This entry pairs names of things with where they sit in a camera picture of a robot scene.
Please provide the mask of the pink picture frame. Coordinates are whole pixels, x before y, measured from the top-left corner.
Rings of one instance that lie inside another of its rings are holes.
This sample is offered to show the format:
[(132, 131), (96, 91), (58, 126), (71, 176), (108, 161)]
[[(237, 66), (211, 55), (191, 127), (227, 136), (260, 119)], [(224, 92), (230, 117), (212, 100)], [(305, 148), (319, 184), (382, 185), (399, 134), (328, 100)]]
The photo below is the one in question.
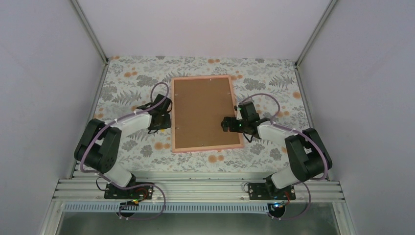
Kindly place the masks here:
[(172, 151), (185, 153), (242, 148), (239, 133), (223, 131), (225, 117), (236, 117), (230, 75), (174, 77), (172, 91)]

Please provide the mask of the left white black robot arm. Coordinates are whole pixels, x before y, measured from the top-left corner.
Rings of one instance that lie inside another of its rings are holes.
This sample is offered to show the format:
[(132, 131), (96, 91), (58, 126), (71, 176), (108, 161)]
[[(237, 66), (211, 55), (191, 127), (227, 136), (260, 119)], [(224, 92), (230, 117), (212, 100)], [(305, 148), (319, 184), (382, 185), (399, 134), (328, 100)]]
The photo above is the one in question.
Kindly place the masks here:
[(155, 101), (109, 123), (96, 118), (90, 120), (74, 151), (80, 169), (85, 171), (85, 166), (90, 167), (92, 172), (117, 187), (123, 198), (132, 197), (136, 193), (136, 179), (133, 173), (117, 163), (120, 142), (140, 130), (151, 133), (170, 128), (171, 105), (170, 98), (159, 94)]

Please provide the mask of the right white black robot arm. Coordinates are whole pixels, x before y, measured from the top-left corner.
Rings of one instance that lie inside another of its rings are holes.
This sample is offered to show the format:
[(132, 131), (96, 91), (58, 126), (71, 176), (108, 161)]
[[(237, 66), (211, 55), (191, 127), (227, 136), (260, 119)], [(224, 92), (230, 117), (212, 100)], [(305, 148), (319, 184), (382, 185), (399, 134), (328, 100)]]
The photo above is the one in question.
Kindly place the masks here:
[(270, 199), (278, 199), (287, 186), (327, 177), (333, 162), (317, 130), (298, 131), (261, 118), (252, 102), (241, 103), (236, 110), (241, 118), (224, 117), (223, 131), (250, 135), (286, 148), (289, 166), (265, 179), (265, 193)]

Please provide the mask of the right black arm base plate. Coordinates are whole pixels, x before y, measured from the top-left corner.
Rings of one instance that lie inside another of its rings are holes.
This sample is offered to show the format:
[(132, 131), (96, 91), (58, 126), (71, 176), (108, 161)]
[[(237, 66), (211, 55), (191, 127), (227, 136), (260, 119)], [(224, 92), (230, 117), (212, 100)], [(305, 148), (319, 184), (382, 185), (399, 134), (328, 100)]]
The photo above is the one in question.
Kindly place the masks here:
[(276, 188), (272, 183), (247, 182), (242, 189), (249, 195), (250, 200), (295, 200), (296, 194), (293, 186)]

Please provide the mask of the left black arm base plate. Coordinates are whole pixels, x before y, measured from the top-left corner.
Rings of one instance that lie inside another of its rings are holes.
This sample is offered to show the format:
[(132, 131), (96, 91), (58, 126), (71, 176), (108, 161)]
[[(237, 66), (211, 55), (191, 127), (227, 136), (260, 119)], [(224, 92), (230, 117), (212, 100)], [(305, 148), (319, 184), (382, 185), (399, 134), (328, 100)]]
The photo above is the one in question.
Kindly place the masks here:
[(104, 199), (116, 200), (150, 200), (154, 191), (153, 186), (141, 186), (133, 189), (119, 189), (112, 184), (107, 184), (104, 191)]

